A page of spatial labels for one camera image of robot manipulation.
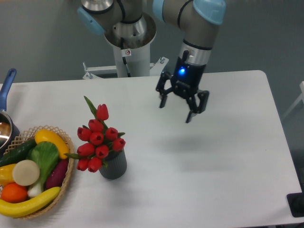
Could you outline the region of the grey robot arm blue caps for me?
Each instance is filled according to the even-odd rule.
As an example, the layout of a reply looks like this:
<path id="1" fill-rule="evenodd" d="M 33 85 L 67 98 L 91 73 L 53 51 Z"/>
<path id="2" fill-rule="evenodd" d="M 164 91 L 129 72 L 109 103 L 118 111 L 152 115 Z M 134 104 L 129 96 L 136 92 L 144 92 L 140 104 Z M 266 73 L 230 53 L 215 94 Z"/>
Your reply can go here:
<path id="1" fill-rule="evenodd" d="M 184 32 L 173 73 L 162 72 L 156 86 L 160 107 L 169 93 L 184 99 L 189 106 L 187 121 L 205 111 L 208 91 L 199 83 L 208 63 L 219 27 L 223 23 L 223 0 L 155 0 L 156 18 Z M 77 10 L 85 26 L 104 35 L 113 47 L 118 77 L 150 75 L 150 44 L 156 36 L 153 17 L 144 13 L 140 0 L 84 0 Z"/>

